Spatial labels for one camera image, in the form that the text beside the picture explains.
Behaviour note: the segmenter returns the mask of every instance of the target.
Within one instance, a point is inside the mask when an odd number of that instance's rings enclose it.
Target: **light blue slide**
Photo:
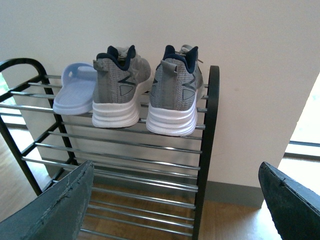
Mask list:
[[[80,115],[92,110],[97,71],[92,64],[76,62],[62,72],[62,89],[53,100],[53,111],[61,115]]]

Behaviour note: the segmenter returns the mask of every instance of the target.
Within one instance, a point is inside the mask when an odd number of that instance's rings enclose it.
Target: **rack leg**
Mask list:
[[[28,164],[25,161],[21,160],[22,154],[21,154],[18,146],[16,145],[14,139],[12,138],[12,136],[11,136],[6,124],[4,123],[2,117],[0,117],[0,133],[2,134],[6,144],[10,148],[15,160],[19,164],[19,166],[22,169],[24,175],[26,176],[26,178],[28,179],[29,183],[31,184],[35,194],[37,196],[39,196],[40,194],[42,194],[42,190],[39,187],[39,184],[37,183],[34,175],[32,174]]]
[[[195,195],[195,216],[192,233],[192,240],[197,240],[200,231],[200,222],[202,211],[205,202],[206,185],[209,174],[210,159],[212,146],[214,142],[218,103],[219,103],[219,85],[220,85],[220,70],[218,66],[210,67],[209,85],[208,85],[208,101],[206,102],[207,113],[204,116],[205,130],[202,132],[201,150],[202,154],[199,159],[201,170],[198,172],[198,192]]]

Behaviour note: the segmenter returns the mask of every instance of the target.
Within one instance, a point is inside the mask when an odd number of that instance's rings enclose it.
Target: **sneaker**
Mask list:
[[[97,81],[93,91],[92,123],[99,128],[123,128],[136,124],[140,115],[139,96],[153,82],[147,60],[135,46],[115,48],[99,53],[93,61]]]
[[[146,128],[168,136],[187,136],[197,125],[196,103],[205,92],[198,67],[198,47],[166,46],[150,92]]]

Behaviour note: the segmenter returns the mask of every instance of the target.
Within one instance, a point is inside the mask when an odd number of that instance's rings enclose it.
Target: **metal shoe rack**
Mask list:
[[[20,151],[3,116],[0,118],[0,132],[35,193],[40,195],[87,159],[95,164],[91,202],[78,239],[198,239],[218,113],[218,66],[210,67],[194,133],[170,137],[149,132],[143,116],[135,126],[104,129],[93,127],[90,112],[55,114],[52,106],[60,77],[47,75],[38,61],[29,58],[0,62],[0,72],[14,65],[31,65],[38,75],[1,95],[0,108],[18,109],[22,115],[31,111],[35,121],[49,115],[54,122]],[[43,94],[33,93],[33,88]],[[11,97],[46,101],[50,107],[3,103]],[[148,103],[141,106],[141,114],[146,114]],[[62,144],[49,143],[50,138],[59,138]],[[29,157],[35,149],[41,159]],[[57,152],[64,152],[65,159]],[[27,162],[42,163],[53,171],[44,189]]]

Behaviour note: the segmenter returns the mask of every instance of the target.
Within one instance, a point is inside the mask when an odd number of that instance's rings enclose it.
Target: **chrome rod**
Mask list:
[[[110,213],[114,213],[114,214],[125,215],[125,216],[134,217],[134,218],[138,218],[138,219],[154,221],[154,222],[163,223],[163,224],[175,225],[175,226],[188,228],[188,229],[193,229],[194,228],[194,226],[192,224],[181,223],[181,222],[176,222],[176,221],[169,221],[169,220],[164,220],[164,219],[160,219],[160,218],[149,217],[149,216],[145,216],[145,215],[139,215],[139,214],[135,214],[135,213],[131,213],[131,212],[115,210],[115,209],[102,207],[102,206],[97,206],[97,205],[92,205],[92,204],[88,204],[88,208],[101,210],[101,211],[104,211],[104,212],[110,212]]]
[[[140,124],[146,124],[147,123],[147,119],[146,118],[141,118],[139,119],[138,123]]]
[[[34,87],[43,87],[43,88],[56,88],[56,89],[61,89],[61,85],[55,85],[55,84],[47,84],[47,83],[37,83],[37,82],[29,82],[28,83],[30,86]]]
[[[33,98],[55,99],[55,95],[51,95],[51,94],[36,94],[36,93],[29,93],[29,92],[22,92],[22,91],[11,91],[11,94],[17,95],[17,96],[28,96]]]
[[[101,236],[101,237],[105,237],[105,238],[109,238],[109,239],[130,240],[130,239],[127,239],[127,238],[113,236],[113,235],[102,233],[102,232],[98,232],[98,231],[87,230],[87,229],[84,229],[84,228],[80,228],[80,231],[84,232],[86,234],[93,234],[93,235],[97,235],[97,236]]]
[[[136,222],[132,222],[132,221],[120,220],[120,219],[116,219],[116,218],[112,218],[112,217],[108,217],[108,216],[96,215],[96,214],[92,214],[92,213],[86,213],[85,215],[90,216],[90,217],[94,217],[94,218],[99,218],[99,219],[111,220],[111,221],[118,222],[118,223],[130,224],[130,225],[134,225],[134,226],[138,226],[138,227],[144,227],[144,228],[148,228],[148,229],[160,230],[160,231],[169,232],[169,233],[173,233],[173,234],[180,234],[180,235],[192,237],[192,234],[187,233],[187,232],[175,231],[175,230],[170,230],[170,229],[166,229],[166,228],[162,228],[162,227],[150,226],[150,225],[145,225],[145,224],[136,223]]]
[[[162,199],[162,198],[157,198],[157,197],[152,197],[152,196],[143,196],[143,195],[138,195],[138,194],[133,194],[133,193],[128,193],[128,192],[115,191],[115,190],[109,190],[109,189],[98,188],[98,187],[92,187],[92,190],[97,191],[97,192],[101,192],[101,193],[114,194],[114,195],[118,195],[118,196],[122,196],[122,197],[140,199],[140,200],[145,200],[145,201],[150,201],[150,202],[155,202],[155,203],[160,203],[160,204],[173,205],[173,206],[178,206],[178,207],[182,207],[182,208],[188,208],[188,209],[195,209],[196,208],[195,205],[191,204],[191,203],[173,201],[173,200]]]
[[[74,158],[77,161],[87,161],[89,159],[84,159],[81,157],[75,157]],[[164,170],[158,170],[158,169],[153,169],[153,168],[147,168],[147,167],[141,167],[141,166],[133,166],[133,165],[126,165],[126,164],[119,164],[119,163],[111,163],[111,162],[103,162],[103,161],[97,161],[97,160],[92,160],[94,164],[101,164],[104,167],[120,167],[120,168],[126,168],[126,169],[135,169],[135,170],[143,170],[147,172],[155,172],[155,173],[161,173],[161,174],[166,174],[166,175],[174,175],[178,177],[186,177],[190,179],[196,179],[198,176],[197,175],[191,175],[191,174],[185,174],[185,173],[179,173],[179,172],[174,172],[174,171],[164,171]]]
[[[63,125],[68,125],[68,126],[77,126],[77,127],[84,127],[84,128],[97,128],[93,125],[90,124],[83,124],[83,123],[75,123],[75,122],[62,122]],[[156,135],[158,136],[158,134],[155,134],[153,132],[150,131],[143,131],[143,130],[136,130],[136,129],[128,129],[128,128],[109,128],[110,130],[114,130],[114,131],[119,131],[119,132],[128,132],[128,133],[136,133],[136,134],[148,134],[148,135]],[[196,137],[196,136],[180,136],[179,138],[182,139],[191,139],[191,140],[202,140],[201,137]]]
[[[202,113],[202,114],[206,114],[208,111],[207,108],[201,108],[201,107],[197,107],[196,110],[198,113]]]
[[[119,179],[122,181],[130,181],[130,182],[141,183],[141,184],[149,184],[149,185],[154,185],[154,186],[158,186],[158,187],[178,189],[178,190],[190,191],[190,192],[195,192],[195,193],[198,191],[198,186],[196,186],[196,185],[182,184],[182,183],[171,182],[171,181],[163,181],[163,180],[159,180],[159,179],[137,177],[134,175],[124,174],[124,173],[119,173],[119,172],[112,172],[112,171],[105,171],[105,170],[95,169],[94,172],[97,174],[102,174],[102,175],[108,176],[109,178]]]
[[[198,130],[205,130],[205,128],[206,128],[206,125],[204,125],[204,124],[197,124],[196,126],[195,126],[195,129],[198,129]]]
[[[42,112],[42,113],[49,113],[49,114],[53,114],[54,113],[54,110],[52,108],[39,107],[39,106],[8,105],[8,104],[0,103],[0,108],[18,109],[18,110]]]
[[[45,75],[44,77],[47,79],[61,79],[59,75]]]
[[[71,169],[71,170],[77,168],[76,165],[59,163],[59,162],[49,161],[49,160],[36,160],[36,159],[27,158],[27,157],[22,157],[21,160],[26,161],[26,162],[45,164],[45,165],[49,165],[49,166]],[[118,179],[121,181],[130,181],[130,182],[134,182],[134,183],[149,184],[149,185],[158,186],[158,187],[165,187],[165,188],[171,188],[171,189],[177,189],[177,190],[183,190],[183,191],[189,191],[189,192],[195,192],[195,193],[198,191],[197,186],[196,186],[196,189],[193,189],[190,186],[187,186],[187,185],[184,186],[183,184],[177,184],[174,182],[165,182],[165,181],[160,181],[160,180],[140,178],[140,177],[135,177],[132,175],[121,174],[121,173],[117,173],[117,172],[115,172],[115,173],[107,172],[107,171],[102,171],[102,170],[98,170],[98,169],[94,170],[94,175],[95,176],[104,175],[104,176],[108,176],[109,179]]]
[[[177,148],[177,147],[159,146],[159,145],[146,144],[146,143],[136,143],[136,142],[131,142],[131,141],[122,141],[122,140],[113,140],[113,139],[107,139],[107,138],[90,137],[90,136],[75,135],[75,134],[69,134],[69,133],[61,133],[61,132],[56,132],[56,131],[49,131],[48,133],[52,134],[52,135],[56,135],[56,136],[61,136],[61,137],[69,137],[69,138],[75,138],[75,139],[86,139],[86,140],[106,142],[106,143],[112,143],[112,144],[130,145],[130,146],[136,146],[136,147],[168,150],[168,151],[183,152],[183,153],[190,153],[190,154],[201,154],[202,153],[202,151],[200,151],[200,150],[190,150],[190,149]]]
[[[22,157],[21,160],[26,161],[26,162],[32,162],[32,163],[38,163],[38,164],[44,164],[44,165],[50,165],[54,167],[59,167],[59,168],[66,168],[66,169],[76,169],[78,166],[72,165],[72,164],[66,164],[66,163],[60,163],[56,162],[54,159],[52,160],[40,160],[40,159],[31,159],[28,157]]]
[[[181,219],[181,220],[186,220],[186,221],[194,221],[194,219],[191,218],[191,217],[176,216],[176,215],[166,214],[166,213],[163,213],[163,212],[149,211],[149,210],[145,210],[145,209],[141,209],[141,208],[136,208],[136,207],[131,207],[131,206],[124,206],[124,205],[119,205],[119,204],[110,203],[110,202],[106,202],[106,201],[92,200],[91,199],[90,202],[91,203],[96,203],[96,204],[108,205],[108,206],[117,207],[117,208],[122,208],[122,209],[130,209],[130,210],[134,210],[134,211],[137,211],[137,212],[160,215],[160,216],[169,217],[169,218]]]
[[[146,164],[156,164],[156,165],[164,165],[164,166],[170,166],[175,168],[183,168],[183,169],[192,169],[192,170],[200,170],[200,167],[198,166],[190,166],[190,165],[183,165],[183,164],[177,164],[177,163],[170,163],[165,161],[154,161],[144,158],[136,158],[136,157],[129,157],[124,155],[116,155],[116,154],[110,154],[110,153],[104,153],[104,152],[95,152],[95,151],[85,151],[80,150],[76,148],[71,147],[65,147],[65,146],[55,146],[55,145],[49,145],[44,143],[35,143],[38,147],[43,148],[50,148],[55,150],[62,150],[62,151],[69,151],[74,153],[82,153],[82,154],[88,154],[88,155],[95,155],[95,156],[102,156],[106,158],[114,158],[114,159],[122,159],[122,160],[128,160],[133,162],[140,162],[140,163],[146,163]]]

